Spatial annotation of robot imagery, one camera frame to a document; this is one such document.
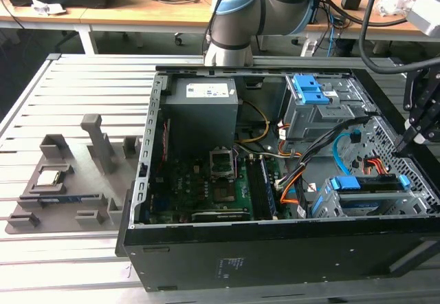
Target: yellow wire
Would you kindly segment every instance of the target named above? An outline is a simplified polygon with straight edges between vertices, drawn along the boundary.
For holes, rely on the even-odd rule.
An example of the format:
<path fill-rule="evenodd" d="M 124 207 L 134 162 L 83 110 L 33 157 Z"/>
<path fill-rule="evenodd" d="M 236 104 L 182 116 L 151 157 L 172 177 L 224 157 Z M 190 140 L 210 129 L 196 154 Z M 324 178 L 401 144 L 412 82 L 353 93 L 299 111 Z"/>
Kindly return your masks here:
<path fill-rule="evenodd" d="M 260 113 L 260 115 L 262 115 L 262 117 L 264 118 L 264 121 L 265 121 L 265 123 L 266 123 L 266 128 L 265 128 L 265 130 L 264 130 L 264 132 L 263 132 L 263 134 L 262 135 L 260 135 L 259 137 L 257 137 L 257 138 L 252 138 L 252 139 L 242 139 L 242 140 L 237 140 L 236 142 L 238 142 L 238 143 L 246 143 L 246 142 L 256 142 L 256 141 L 259 141 L 259 140 L 261 140 L 261 139 L 263 139 L 266 135 L 267 135 L 267 133 L 269 132 L 269 124 L 270 124 L 270 122 L 269 122 L 269 120 L 267 119 L 267 117 L 266 117 L 266 115 L 261 111 L 261 109 L 259 109 L 256 105 L 254 105 L 253 103 L 250 103 L 249 101 L 243 101 L 244 103 L 247 103 L 247 104 L 249 104 L 249 105 L 251 105 L 251 106 L 253 106 L 253 108 L 255 108 L 259 113 Z"/>

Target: label sticker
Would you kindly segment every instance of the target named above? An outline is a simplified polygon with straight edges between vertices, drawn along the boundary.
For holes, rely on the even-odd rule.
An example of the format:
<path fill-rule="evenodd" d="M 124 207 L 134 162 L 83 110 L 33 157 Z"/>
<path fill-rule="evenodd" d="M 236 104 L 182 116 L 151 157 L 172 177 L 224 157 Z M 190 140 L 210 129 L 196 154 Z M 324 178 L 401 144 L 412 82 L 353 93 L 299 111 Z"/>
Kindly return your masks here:
<path fill-rule="evenodd" d="M 298 205 L 298 209 L 296 209 L 296 211 L 298 211 L 298 215 L 301 217 L 301 218 L 305 218 L 305 210 L 302 208 L 302 206 L 300 206 L 300 205 Z"/>
<path fill-rule="evenodd" d="M 228 84 L 191 83 L 186 86 L 187 98 L 227 98 Z"/>
<path fill-rule="evenodd" d="M 336 91 L 323 91 L 322 94 L 324 94 L 325 96 L 330 96 L 330 97 L 332 97 L 332 96 L 337 97 L 338 96 Z"/>
<path fill-rule="evenodd" d="M 218 279 L 228 280 L 234 271 L 238 271 L 243 267 L 244 258 L 222 258 L 217 261 L 216 277 Z"/>

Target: connector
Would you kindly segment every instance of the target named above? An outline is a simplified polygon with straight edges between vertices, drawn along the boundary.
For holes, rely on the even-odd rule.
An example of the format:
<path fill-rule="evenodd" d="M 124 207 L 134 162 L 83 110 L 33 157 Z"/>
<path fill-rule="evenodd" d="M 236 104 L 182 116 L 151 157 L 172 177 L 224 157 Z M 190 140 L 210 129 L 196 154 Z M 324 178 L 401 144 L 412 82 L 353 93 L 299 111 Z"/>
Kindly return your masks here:
<path fill-rule="evenodd" d="M 358 144 L 361 140 L 362 134 L 359 130 L 354 130 L 350 133 L 350 140 L 352 144 Z"/>
<path fill-rule="evenodd" d="M 275 187 L 275 190 L 276 190 L 276 191 L 281 191 L 281 190 L 283 189 L 283 187 L 280 186 L 280 182 L 281 182 L 281 179 L 277 179 L 277 180 L 275 180 L 275 182 L 274 182 L 274 187 Z"/>

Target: green motherboard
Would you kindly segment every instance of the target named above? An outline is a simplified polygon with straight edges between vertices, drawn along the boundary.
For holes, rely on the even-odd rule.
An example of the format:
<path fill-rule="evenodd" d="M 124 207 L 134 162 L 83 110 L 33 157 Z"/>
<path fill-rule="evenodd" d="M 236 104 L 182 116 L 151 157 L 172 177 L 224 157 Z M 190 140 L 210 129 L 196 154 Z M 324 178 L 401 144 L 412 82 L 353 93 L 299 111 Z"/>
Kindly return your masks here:
<path fill-rule="evenodd" d="M 232 179 L 212 177 L 209 161 L 205 160 L 164 163 L 151 182 L 149 221 L 152 224 L 176 224 L 254 220 L 253 204 L 256 201 L 252 200 L 255 193 L 251 193 L 252 186 L 248 179 L 248 160 L 245 156 L 237 157 L 236 168 L 232 166 Z M 267 158 L 264 163 L 267 180 L 273 186 L 274 180 L 280 175 L 278 162 Z M 227 165 L 217 167 L 222 171 L 228 169 Z"/>

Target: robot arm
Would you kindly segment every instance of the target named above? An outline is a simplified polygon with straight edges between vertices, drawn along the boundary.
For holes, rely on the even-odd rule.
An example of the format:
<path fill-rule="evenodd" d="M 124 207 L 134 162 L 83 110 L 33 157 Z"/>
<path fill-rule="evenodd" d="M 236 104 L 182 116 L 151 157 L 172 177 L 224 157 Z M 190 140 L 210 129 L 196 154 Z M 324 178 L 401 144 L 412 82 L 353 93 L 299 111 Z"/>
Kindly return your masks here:
<path fill-rule="evenodd" d="M 222 0 L 208 37 L 205 65 L 252 65 L 251 37 L 302 31 L 312 5 L 313 0 Z"/>

